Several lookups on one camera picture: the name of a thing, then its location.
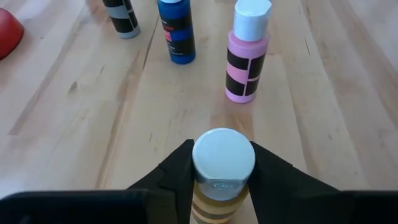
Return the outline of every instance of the acrylic paint bottle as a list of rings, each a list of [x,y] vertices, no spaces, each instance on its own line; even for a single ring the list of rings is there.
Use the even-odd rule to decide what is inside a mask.
[[[157,4],[172,61],[192,62],[196,51],[190,0],[158,0]]]
[[[120,38],[130,39],[140,33],[130,0],[103,0],[103,2]]]
[[[246,182],[256,161],[251,143],[233,129],[212,129],[195,142],[192,160],[193,218],[197,223],[228,222],[249,192]]]
[[[268,0],[235,4],[234,28],[228,34],[225,92],[236,103],[250,102],[256,96],[269,43],[266,32],[271,6]]]

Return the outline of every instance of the wood grain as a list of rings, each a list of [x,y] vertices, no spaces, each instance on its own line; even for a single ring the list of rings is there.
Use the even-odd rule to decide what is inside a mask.
[[[123,189],[185,139],[237,129],[339,189],[398,189],[398,2],[273,1],[257,97],[224,95],[234,1],[192,0],[197,58],[170,61],[156,1],[121,40],[97,0],[0,0],[26,33],[0,61],[0,197]],[[248,197],[231,223],[255,223]]]

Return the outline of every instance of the yellow paint bottle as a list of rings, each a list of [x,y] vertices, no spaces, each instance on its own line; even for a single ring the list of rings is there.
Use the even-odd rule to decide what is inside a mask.
[[[249,193],[246,182],[256,160],[250,141],[232,129],[213,129],[198,138],[192,158],[196,168],[195,221],[226,223]]]

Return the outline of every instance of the white bottle cap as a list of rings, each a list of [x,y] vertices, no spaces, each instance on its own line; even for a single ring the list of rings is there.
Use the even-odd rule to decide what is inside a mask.
[[[192,159],[200,191],[219,201],[239,195],[256,160],[249,140],[228,128],[216,128],[200,136]]]
[[[272,3],[268,0],[239,0],[235,4],[234,35],[254,42],[265,37]]]
[[[177,2],[180,2],[182,0],[160,0],[160,1],[162,1],[164,3],[177,3]]]

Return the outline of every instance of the red object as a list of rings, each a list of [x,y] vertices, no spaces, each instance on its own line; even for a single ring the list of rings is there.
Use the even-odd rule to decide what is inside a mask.
[[[23,35],[22,24],[10,12],[0,9],[0,60],[18,46]]]

